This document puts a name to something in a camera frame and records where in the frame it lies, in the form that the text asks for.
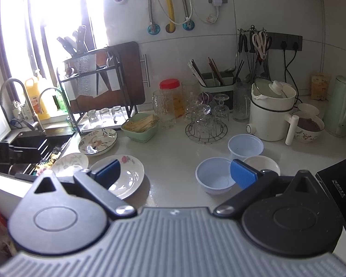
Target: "cutting board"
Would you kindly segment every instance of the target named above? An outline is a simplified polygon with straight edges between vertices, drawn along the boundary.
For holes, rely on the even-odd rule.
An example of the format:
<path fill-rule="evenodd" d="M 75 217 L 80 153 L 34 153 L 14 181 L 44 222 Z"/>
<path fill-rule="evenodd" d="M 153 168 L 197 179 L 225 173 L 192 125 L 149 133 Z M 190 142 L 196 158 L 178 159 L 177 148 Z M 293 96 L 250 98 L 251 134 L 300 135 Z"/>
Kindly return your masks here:
<path fill-rule="evenodd" d="M 73 113 L 87 112 L 92 109 L 102 109 L 113 106 L 139 105 L 145 102 L 145 90 L 142 82 L 142 69 L 140 62 L 139 47 L 136 42 L 122 43 L 106 48 L 113 53 L 122 63 L 120 67 L 123 85 L 120 90 L 108 90 L 96 98 L 90 96 L 78 96 L 70 101 Z M 104 51 L 97 53 L 96 63 L 104 66 L 107 54 Z"/>

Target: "green basket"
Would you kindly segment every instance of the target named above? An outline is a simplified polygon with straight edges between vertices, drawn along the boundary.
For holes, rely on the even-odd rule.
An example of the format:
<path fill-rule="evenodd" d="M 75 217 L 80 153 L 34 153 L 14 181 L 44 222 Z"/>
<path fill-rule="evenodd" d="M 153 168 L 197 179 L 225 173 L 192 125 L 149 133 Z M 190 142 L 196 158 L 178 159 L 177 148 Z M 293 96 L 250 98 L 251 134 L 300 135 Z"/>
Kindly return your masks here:
<path fill-rule="evenodd" d="M 136 122 L 139 121 L 143 118 L 148 117 L 150 114 L 148 113 L 136 113 L 133 117 L 129 118 L 122 126 L 121 129 L 123 130 L 123 132 L 130 138 L 133 139 L 134 141 L 138 141 L 138 142 L 148 142 L 158 131 L 158 126 L 159 126 L 159 122 L 152 128 L 150 128 L 149 130 L 145 131 L 145 132 L 133 132 L 133 131 L 129 131 L 129 130 L 125 130 L 124 129 L 124 125 L 131 120 L 132 122 Z"/>

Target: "light green kettle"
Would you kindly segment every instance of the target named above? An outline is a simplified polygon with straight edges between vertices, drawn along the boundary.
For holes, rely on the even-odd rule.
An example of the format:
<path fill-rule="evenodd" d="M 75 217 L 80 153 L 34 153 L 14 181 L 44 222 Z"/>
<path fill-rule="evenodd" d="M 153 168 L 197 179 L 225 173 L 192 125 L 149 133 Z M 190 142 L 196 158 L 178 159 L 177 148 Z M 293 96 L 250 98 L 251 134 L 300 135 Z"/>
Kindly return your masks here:
<path fill-rule="evenodd" d="M 323 122 L 330 134 L 337 137 L 346 136 L 346 77 L 344 76 L 336 77 Z"/>

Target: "yellow pipe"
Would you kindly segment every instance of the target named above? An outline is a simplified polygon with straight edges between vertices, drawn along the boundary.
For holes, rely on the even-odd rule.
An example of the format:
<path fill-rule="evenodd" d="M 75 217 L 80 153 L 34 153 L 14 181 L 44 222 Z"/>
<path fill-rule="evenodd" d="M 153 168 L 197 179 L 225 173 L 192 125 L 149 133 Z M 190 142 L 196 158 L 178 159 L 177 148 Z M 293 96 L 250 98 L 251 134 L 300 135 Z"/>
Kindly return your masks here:
<path fill-rule="evenodd" d="M 168 5 L 168 12 L 169 12 L 169 17 L 172 21 L 174 21 L 174 9 L 173 9 L 173 2 L 172 0 L 166 0 L 167 5 Z M 169 32 L 173 32 L 175 29 L 174 24 L 169 21 Z"/>

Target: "plastic bowl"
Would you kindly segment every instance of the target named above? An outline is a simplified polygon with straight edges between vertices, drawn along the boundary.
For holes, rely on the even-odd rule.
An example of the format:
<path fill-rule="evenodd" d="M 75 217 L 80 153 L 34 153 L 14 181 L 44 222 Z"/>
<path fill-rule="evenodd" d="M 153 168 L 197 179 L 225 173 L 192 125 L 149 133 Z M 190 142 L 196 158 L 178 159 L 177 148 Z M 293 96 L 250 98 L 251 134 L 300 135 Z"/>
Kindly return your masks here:
<path fill-rule="evenodd" d="M 133 131 L 129 131 L 129 130 L 125 130 L 124 126 L 128 121 L 139 121 L 142 120 L 143 118 L 148 117 L 150 114 L 149 113 L 136 113 L 133 117 L 129 118 L 122 126 L 121 129 L 123 130 L 123 132 L 125 133 L 125 135 L 127 135 L 130 139 L 133 139 L 134 141 L 138 141 L 138 142 L 148 142 L 158 131 L 158 126 L 159 126 L 159 122 L 157 122 L 152 128 L 150 128 L 149 130 L 146 130 L 145 132 L 133 132 Z"/>
<path fill-rule="evenodd" d="M 251 134 L 238 134 L 228 141 L 232 159 L 244 161 L 247 157 L 260 155 L 264 150 L 261 139 Z"/>
<path fill-rule="evenodd" d="M 279 165 L 271 158 L 263 155 L 251 156 L 247 157 L 244 160 L 244 163 L 248 164 L 255 170 L 272 170 L 276 172 L 278 175 L 281 175 L 281 169 Z"/>
<path fill-rule="evenodd" d="M 318 115 L 319 114 L 319 109 L 316 108 L 315 106 L 311 104 L 306 104 L 306 103 L 301 103 L 297 106 L 299 111 L 304 111 L 306 113 L 310 113 L 312 115 Z"/>
<path fill-rule="evenodd" d="M 319 137 L 321 132 L 324 130 L 324 122 L 320 118 L 318 118 L 316 115 L 312 115 L 304 111 L 295 112 L 294 115 L 298 115 L 299 118 L 310 118 L 314 122 L 316 122 L 320 128 L 320 131 L 308 131 L 297 126 L 295 129 L 295 136 L 294 136 L 296 140 L 300 142 L 305 142 L 305 143 L 313 142 Z"/>
<path fill-rule="evenodd" d="M 231 161 L 223 157 L 205 159 L 196 168 L 196 180 L 211 195 L 225 193 L 235 184 L 230 166 Z"/>

